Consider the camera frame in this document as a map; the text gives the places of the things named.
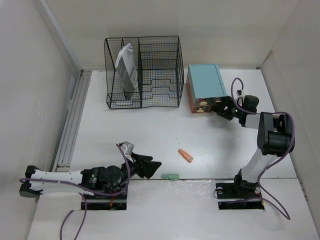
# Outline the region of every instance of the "black mounting plate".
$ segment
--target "black mounting plate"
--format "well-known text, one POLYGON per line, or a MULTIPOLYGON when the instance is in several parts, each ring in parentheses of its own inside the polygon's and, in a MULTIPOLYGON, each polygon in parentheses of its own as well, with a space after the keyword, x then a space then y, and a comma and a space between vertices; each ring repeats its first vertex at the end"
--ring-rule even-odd
MULTIPOLYGON (((233 182, 217 182, 215 184, 215 189, 218 199, 250 199, 258 197, 254 192, 235 191, 235 185, 233 182)), ((229 201, 219 201, 218 207, 220 210, 265 209, 262 200, 237 203, 231 203, 229 201)))
MULTIPOLYGON (((102 195, 88 195, 84 197, 87 202, 88 210, 126 210, 127 209, 127 192, 120 195, 113 196, 102 196, 102 195)), ((81 210, 85 209, 85 203, 82 199, 81 210)))

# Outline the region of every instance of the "orange box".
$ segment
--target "orange box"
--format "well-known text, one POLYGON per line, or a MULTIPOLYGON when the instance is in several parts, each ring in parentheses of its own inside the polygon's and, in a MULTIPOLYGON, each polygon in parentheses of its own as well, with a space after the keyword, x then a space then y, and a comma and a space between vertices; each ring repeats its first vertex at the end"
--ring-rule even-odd
POLYGON ((188 92, 188 97, 189 97, 189 103, 190 103, 190 108, 191 112, 193 114, 199 114, 199 113, 210 113, 211 112, 211 106, 206 105, 206 106, 195 106, 192 95, 191 95, 191 89, 190 89, 190 83, 189 83, 189 78, 186 78, 186 89, 188 92))

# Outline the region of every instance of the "white wall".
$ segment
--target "white wall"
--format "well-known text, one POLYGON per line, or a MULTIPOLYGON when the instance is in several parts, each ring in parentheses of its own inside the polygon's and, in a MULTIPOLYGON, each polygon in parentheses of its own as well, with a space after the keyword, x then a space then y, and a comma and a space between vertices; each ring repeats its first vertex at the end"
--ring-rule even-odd
POLYGON ((83 68, 106 37, 179 35, 185 65, 259 67, 299 0, 47 0, 83 68))
POLYGON ((22 240, 36 204, 18 179, 50 166, 71 72, 32 0, 0 1, 0 36, 0 238, 22 240))
POLYGON ((291 154, 320 233, 320 1, 301 0, 262 65, 273 104, 293 114, 291 154))

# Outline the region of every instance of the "orange marker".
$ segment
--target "orange marker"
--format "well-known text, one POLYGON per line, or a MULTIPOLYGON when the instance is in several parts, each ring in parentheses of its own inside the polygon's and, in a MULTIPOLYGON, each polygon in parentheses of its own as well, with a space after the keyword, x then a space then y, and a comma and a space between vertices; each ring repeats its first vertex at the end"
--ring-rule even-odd
POLYGON ((182 149, 178 150, 178 153, 188 162, 191 163, 192 160, 194 159, 192 156, 190 156, 188 153, 183 151, 182 149))

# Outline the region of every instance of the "black wire organizer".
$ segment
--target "black wire organizer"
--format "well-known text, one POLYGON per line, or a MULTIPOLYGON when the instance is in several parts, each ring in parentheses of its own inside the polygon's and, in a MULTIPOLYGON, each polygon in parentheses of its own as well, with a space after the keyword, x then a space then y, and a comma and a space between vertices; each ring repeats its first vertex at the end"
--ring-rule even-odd
POLYGON ((179 36, 106 38, 104 56, 110 109, 179 107, 185 79, 179 36), (130 99, 115 69, 119 51, 129 43, 138 72, 138 87, 130 99))

